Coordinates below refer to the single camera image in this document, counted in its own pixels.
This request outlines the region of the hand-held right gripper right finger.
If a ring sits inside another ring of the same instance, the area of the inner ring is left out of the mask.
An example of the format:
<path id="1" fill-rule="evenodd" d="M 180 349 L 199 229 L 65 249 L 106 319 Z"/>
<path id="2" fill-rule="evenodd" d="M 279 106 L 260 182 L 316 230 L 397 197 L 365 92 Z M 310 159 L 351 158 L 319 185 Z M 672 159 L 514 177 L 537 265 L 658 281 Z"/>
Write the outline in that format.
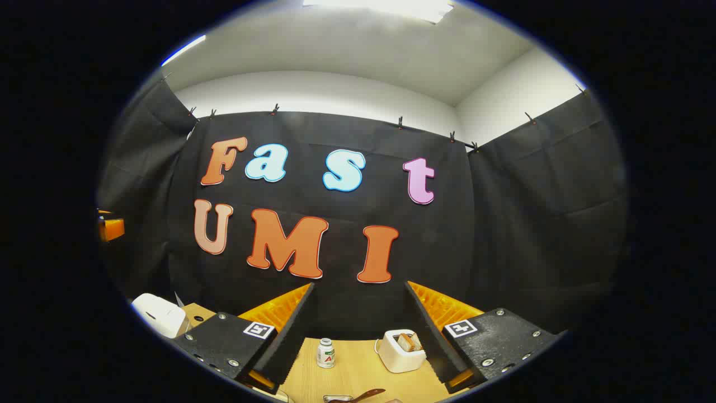
<path id="1" fill-rule="evenodd" d="M 563 337 L 506 308 L 481 311 L 410 281 L 404 290 L 408 327 L 449 393 L 508 377 Z"/>

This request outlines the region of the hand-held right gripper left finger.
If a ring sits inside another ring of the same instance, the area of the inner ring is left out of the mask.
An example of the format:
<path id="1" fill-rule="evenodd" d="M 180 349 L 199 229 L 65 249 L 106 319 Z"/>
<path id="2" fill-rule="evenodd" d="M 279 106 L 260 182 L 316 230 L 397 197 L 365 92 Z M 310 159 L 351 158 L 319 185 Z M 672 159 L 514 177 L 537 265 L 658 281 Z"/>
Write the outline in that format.
<path id="1" fill-rule="evenodd" d="M 317 315 L 314 288 L 309 283 L 240 316 L 218 312 L 171 343 L 233 382 L 275 393 Z"/>

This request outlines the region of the brown wooden spoon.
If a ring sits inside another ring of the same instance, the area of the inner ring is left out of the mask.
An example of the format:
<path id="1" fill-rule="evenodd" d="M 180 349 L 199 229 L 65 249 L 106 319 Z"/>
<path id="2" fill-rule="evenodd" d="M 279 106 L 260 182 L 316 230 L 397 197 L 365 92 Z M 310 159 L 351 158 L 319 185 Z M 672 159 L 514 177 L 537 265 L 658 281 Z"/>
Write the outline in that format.
<path id="1" fill-rule="evenodd" d="M 381 395 L 381 393 L 384 392 L 386 392 L 385 388 L 372 388 L 371 390 L 362 393 L 360 396 L 354 397 L 351 401 L 337 401 L 336 403 L 359 403 L 360 401 L 366 400 L 373 396 Z"/>

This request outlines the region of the white rice cooker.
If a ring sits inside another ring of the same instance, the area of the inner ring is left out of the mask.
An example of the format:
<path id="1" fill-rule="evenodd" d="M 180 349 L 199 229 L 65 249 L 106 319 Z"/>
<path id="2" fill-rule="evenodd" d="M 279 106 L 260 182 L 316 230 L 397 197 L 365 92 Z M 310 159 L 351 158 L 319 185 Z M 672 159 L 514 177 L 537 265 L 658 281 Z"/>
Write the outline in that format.
<path id="1" fill-rule="evenodd" d="M 136 297 L 131 306 L 153 331 L 166 338 L 175 339 L 192 329 L 184 309 L 159 296 L 144 293 Z"/>

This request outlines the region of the white toaster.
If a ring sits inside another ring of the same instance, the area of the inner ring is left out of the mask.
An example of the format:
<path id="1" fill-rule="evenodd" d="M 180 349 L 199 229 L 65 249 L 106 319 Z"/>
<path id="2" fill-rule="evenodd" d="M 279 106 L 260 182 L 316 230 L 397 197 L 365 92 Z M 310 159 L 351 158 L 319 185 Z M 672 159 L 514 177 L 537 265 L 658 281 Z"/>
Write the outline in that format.
<path id="1" fill-rule="evenodd" d="M 374 342 L 374 352 L 391 373 L 414 372 L 427 361 L 425 349 L 406 353 L 397 345 L 396 337 L 402 332 L 414 334 L 414 331 L 409 329 L 391 330 L 384 332 L 383 337 Z"/>

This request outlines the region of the white drink bottle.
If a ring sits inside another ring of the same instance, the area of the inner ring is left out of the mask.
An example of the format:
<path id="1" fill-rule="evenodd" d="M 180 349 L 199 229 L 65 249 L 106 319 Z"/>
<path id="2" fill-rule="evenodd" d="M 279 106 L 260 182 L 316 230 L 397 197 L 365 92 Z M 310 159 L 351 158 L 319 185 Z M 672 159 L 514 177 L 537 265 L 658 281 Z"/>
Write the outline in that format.
<path id="1" fill-rule="evenodd" d="M 315 362 L 322 369 L 332 369 L 335 366 L 336 351 L 332 339 L 321 338 L 317 346 Z"/>

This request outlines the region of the black backdrop cloth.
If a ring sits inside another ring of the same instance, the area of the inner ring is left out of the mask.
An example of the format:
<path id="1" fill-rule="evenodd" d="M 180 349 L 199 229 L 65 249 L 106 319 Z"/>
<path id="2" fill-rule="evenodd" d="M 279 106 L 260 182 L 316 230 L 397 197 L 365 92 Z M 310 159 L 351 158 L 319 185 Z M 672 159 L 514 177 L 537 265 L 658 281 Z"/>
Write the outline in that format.
<path id="1" fill-rule="evenodd" d="M 195 118 L 155 79 L 110 139 L 97 204 L 125 222 L 104 251 L 126 301 L 239 315 L 313 285 L 307 337 L 371 339 L 409 326 L 412 281 L 562 332 L 626 250 L 625 164 L 589 91 L 467 151 L 353 116 Z"/>

